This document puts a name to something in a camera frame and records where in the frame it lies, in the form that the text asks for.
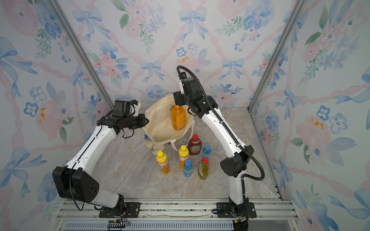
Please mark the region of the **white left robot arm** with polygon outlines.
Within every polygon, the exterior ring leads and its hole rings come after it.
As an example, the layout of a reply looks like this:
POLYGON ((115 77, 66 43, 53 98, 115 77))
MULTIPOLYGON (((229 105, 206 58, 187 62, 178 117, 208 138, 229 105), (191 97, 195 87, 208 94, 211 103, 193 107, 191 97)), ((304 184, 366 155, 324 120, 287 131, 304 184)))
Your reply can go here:
POLYGON ((124 197, 100 187, 92 177, 93 169, 109 143, 123 129, 135 130, 149 123, 144 114, 134 116, 102 117, 80 151, 66 164, 56 167, 52 173, 57 192, 61 198, 84 202, 123 212, 124 197))

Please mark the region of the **orange pump soap bottle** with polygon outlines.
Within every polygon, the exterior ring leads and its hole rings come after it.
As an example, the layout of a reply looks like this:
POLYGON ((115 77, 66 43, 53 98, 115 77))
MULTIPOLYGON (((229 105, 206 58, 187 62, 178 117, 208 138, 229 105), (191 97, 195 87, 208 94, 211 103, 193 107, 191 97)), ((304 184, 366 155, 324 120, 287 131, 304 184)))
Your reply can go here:
POLYGON ((186 127, 186 115, 183 107, 174 105, 171 107, 172 127, 175 131, 186 127))

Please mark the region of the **cream canvas shopping bag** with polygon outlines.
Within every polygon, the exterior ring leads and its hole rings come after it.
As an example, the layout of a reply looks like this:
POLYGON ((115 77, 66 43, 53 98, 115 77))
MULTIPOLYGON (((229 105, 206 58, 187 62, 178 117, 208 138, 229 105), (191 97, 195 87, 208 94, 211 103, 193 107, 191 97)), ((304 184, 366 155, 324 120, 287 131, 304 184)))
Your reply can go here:
POLYGON ((173 94, 170 93, 145 111, 145 118, 149 120, 143 128, 145 145, 154 155, 157 155, 159 151, 164 151, 168 146, 178 151, 179 148, 175 146, 175 142, 183 138, 188 131, 191 131, 191 136, 194 134, 195 120, 187 112, 185 112, 185 127, 179 131, 173 129, 171 107, 174 105, 175 100, 173 94))

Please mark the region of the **dark red soap bottle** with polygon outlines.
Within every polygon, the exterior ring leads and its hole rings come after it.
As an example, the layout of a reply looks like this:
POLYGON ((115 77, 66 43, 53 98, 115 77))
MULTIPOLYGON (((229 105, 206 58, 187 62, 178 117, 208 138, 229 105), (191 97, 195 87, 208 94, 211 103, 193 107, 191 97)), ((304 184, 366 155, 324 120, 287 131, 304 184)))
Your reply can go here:
POLYGON ((188 142, 188 150, 189 155, 191 156, 199 155, 200 151, 202 150, 202 142, 197 134, 194 134, 188 142))

